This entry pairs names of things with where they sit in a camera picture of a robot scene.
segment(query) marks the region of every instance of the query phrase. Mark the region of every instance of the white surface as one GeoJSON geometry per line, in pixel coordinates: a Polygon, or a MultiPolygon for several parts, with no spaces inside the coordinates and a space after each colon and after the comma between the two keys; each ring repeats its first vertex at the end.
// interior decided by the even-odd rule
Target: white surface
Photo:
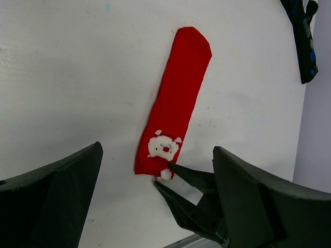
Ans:
{"type": "MultiPolygon", "coordinates": [[[[163,247],[190,234],[133,160],[174,32],[191,25],[213,57],[178,163],[211,171],[220,145],[292,180],[305,87],[280,1],[0,1],[0,179],[100,141],[80,248],[163,247]]],[[[180,179],[168,185],[198,200],[180,179]]]]}

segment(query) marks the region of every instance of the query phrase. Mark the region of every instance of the gray wall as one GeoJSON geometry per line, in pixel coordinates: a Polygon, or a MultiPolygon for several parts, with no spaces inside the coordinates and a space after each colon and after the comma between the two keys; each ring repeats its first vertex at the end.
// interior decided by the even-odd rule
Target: gray wall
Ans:
{"type": "Polygon", "coordinates": [[[293,182],[331,193],[331,1],[319,6],[313,37],[320,72],[306,88],[293,182]]]}

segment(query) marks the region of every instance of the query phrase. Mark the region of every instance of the red sock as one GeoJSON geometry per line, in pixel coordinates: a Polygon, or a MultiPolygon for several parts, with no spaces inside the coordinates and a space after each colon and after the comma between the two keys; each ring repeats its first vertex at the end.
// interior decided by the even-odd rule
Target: red sock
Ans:
{"type": "Polygon", "coordinates": [[[134,172],[168,180],[177,161],[195,101],[212,57],[208,41],[194,27],[176,33],[157,99],[142,134],[134,172]]]}

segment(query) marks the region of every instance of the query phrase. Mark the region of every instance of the white pompom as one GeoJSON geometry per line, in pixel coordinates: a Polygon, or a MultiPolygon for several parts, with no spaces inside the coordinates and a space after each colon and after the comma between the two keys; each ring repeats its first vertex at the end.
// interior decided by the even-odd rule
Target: white pompom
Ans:
{"type": "Polygon", "coordinates": [[[169,169],[164,169],[161,171],[161,179],[168,181],[171,179],[171,171],[169,169]]]}

